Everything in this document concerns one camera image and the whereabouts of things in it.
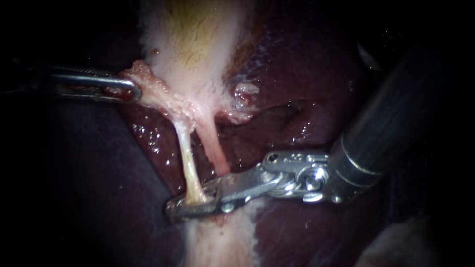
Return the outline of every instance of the metal clamp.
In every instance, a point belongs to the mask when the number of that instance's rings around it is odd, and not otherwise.
[[[274,151],[262,166],[268,172],[285,174],[285,179],[267,195],[275,198],[301,198],[304,202],[323,199],[322,189],[328,180],[327,154],[321,151]]]

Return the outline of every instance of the dark background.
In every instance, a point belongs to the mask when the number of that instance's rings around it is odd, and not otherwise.
[[[457,48],[454,54],[464,52],[460,38],[466,33],[466,24],[460,13],[452,12],[464,8],[454,3],[435,6],[422,1],[339,0],[335,6],[350,34],[386,70],[418,37],[430,31],[452,42]],[[136,7],[127,0],[11,2],[3,10],[5,64],[8,66],[12,58],[26,58],[112,71],[127,68],[141,57]],[[449,265],[457,259],[457,246],[462,246],[457,240],[470,229],[464,221],[473,201],[466,200],[463,187],[471,179],[465,170],[471,168],[463,151],[471,151],[466,143],[473,119],[461,101],[469,95],[470,86],[462,79],[454,80],[437,121],[410,152],[426,159],[424,168],[430,181],[427,208]],[[106,254],[89,240],[88,230],[78,230],[61,205],[50,198],[44,171],[47,131],[43,131],[48,102],[0,96],[0,104],[7,257],[17,263],[50,266],[109,265]]]

